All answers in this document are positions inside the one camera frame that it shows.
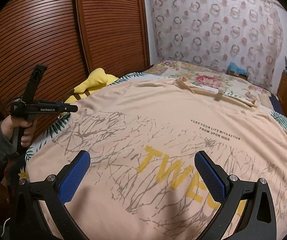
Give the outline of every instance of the blue gripper pad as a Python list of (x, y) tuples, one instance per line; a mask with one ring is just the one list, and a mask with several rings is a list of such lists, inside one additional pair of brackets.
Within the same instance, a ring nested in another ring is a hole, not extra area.
[(72, 200), (89, 167), (90, 154), (84, 151), (59, 185), (58, 197), (62, 205)]
[(222, 204), (226, 198), (225, 185), (200, 152), (195, 155), (195, 166), (214, 201)]

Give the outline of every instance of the louvered door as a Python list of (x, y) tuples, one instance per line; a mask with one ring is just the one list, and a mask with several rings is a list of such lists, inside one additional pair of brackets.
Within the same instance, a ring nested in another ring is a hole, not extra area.
[[(36, 99), (61, 101), (86, 79), (88, 71), (74, 3), (75, 0), (10, 0), (0, 12), (0, 108), (10, 98), (23, 94), (36, 64), (48, 66)], [(35, 135), (56, 118), (41, 115)]]
[(91, 69), (120, 77), (149, 66), (143, 0), (82, 0), (82, 8)]

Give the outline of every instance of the yellow plush toy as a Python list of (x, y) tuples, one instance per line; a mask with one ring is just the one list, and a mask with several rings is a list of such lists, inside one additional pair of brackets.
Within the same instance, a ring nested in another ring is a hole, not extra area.
[(108, 86), (109, 84), (118, 80), (117, 77), (113, 75), (106, 74), (102, 68), (97, 68), (89, 77), (82, 82), (80, 85), (76, 86), (70, 93), (71, 95), (65, 103), (71, 104), (78, 101), (81, 98), (86, 98), (87, 96), (91, 95), (92, 93), (96, 92), (97, 90)]
[(89, 77), (84, 82), (75, 87), (75, 93), (83, 93), (87, 88), (107, 84), (107, 82), (108, 77), (104, 70), (102, 68), (97, 68), (90, 73)]

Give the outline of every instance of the metal screw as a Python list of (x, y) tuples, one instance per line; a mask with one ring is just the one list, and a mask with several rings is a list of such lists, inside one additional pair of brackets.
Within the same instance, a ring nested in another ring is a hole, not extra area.
[(26, 183), (26, 179), (21, 179), (21, 180), (19, 180), (19, 185), (23, 185), (23, 184), (25, 184)]
[(260, 181), (262, 184), (266, 184), (266, 183), (267, 183), (267, 180), (265, 180), (264, 178), (260, 178), (259, 181)]
[(48, 181), (54, 181), (55, 178), (56, 178), (55, 175), (49, 175), (49, 176), (47, 177), (47, 180), (48, 180)]
[(238, 180), (238, 177), (236, 175), (230, 175), (229, 178), (232, 180), (232, 181), (237, 181)]

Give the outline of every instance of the finger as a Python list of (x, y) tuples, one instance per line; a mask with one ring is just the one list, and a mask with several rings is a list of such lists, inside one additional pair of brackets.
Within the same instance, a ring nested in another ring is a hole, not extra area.
[(24, 135), (27, 135), (27, 134), (33, 134), (34, 132), (35, 132), (35, 130), (36, 130), (36, 127), (34, 127), (34, 126), (30, 126), (30, 127), (28, 127), (28, 128), (26, 128), (25, 130), (24, 130)]
[(32, 140), (32, 135), (24, 135), (21, 137), (21, 142), (24, 142), (24, 143), (31, 142), (31, 140)]
[(30, 143), (23, 143), (23, 142), (21, 142), (21, 146), (24, 147), (24, 148), (27, 148), (29, 145), (30, 145)]
[(37, 119), (33, 120), (32, 126), (34, 126), (34, 127), (37, 126)]
[(16, 117), (16, 116), (11, 116), (9, 121), (10, 122), (8, 125), (12, 128), (19, 127), (19, 126), (29, 127), (32, 125), (32, 122), (26, 121), (23, 118)]

